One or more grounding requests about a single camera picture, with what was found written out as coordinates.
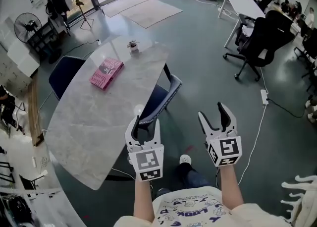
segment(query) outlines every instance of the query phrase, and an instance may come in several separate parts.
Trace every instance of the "book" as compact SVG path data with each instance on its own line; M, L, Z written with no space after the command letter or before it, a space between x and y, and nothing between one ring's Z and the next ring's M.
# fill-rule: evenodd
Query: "book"
M123 67L123 62L113 58L106 58L89 81L101 89L106 89Z

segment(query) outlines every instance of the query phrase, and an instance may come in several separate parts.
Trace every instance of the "white box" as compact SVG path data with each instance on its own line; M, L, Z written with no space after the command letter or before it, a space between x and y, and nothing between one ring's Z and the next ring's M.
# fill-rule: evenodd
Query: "white box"
M27 55L22 58L21 63L18 64L18 69L26 76L30 77L39 66L40 63L37 59L31 56L30 53L27 53Z
M27 46L20 40L16 39L9 47L7 55L17 65L19 65L24 57L30 52Z

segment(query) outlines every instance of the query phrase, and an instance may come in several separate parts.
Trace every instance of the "chair base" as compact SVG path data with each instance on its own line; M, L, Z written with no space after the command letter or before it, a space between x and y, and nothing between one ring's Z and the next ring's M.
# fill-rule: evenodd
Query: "chair base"
M251 64L248 63L248 60L247 60L247 58L246 58L244 55L232 54L232 53L225 53L222 57L223 57L224 59L227 59L228 56L231 56L231 57L235 57L235 58L244 60L244 63L243 63L243 65L242 65L242 68L240 69L239 73L237 73L237 74L234 75L234 78L235 78L235 79L239 79L239 76L240 76L242 70L244 69L244 67L246 66L246 64L248 64L248 65L251 67L251 69L253 70L253 72L257 75L257 78L255 78L255 81L258 82L258 81L260 80L261 76L260 76L258 70L256 69L255 66L253 66L253 65L251 65Z

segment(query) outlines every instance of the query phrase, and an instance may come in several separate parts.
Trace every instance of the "black fan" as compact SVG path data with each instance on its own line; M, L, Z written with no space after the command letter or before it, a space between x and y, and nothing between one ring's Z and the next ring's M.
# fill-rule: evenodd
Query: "black fan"
M14 22L16 37L24 43L27 43L41 27L40 20L31 13L20 14Z

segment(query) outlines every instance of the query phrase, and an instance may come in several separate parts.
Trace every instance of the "gray mat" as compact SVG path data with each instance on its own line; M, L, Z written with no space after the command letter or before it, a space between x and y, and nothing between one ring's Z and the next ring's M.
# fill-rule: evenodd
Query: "gray mat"
M145 1L147 0L116 0L104 6L103 11L105 12L107 16L113 17L119 14L120 12Z
M181 9L163 3L159 0L148 0L131 7L120 14L128 17L142 27L148 28L153 24L180 12L182 12Z

